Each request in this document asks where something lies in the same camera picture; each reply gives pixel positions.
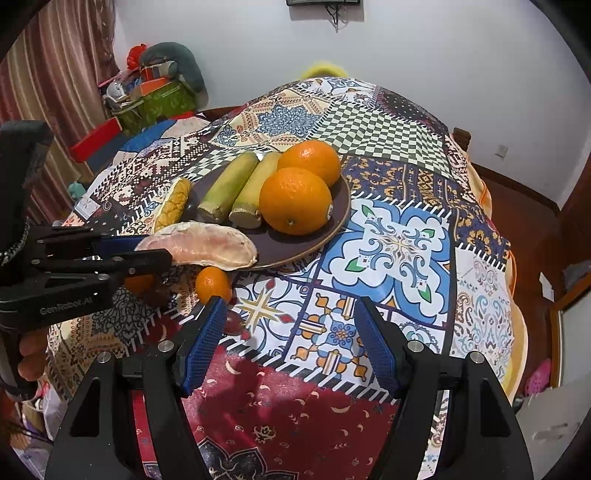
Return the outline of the person's hand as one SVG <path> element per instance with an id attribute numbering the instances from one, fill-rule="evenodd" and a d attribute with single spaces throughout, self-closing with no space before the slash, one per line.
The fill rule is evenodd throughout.
<path id="1" fill-rule="evenodd" d="M 22 360 L 18 365 L 19 375 L 27 381 L 38 380 L 45 370 L 48 328 L 27 332 L 20 340 Z"/>

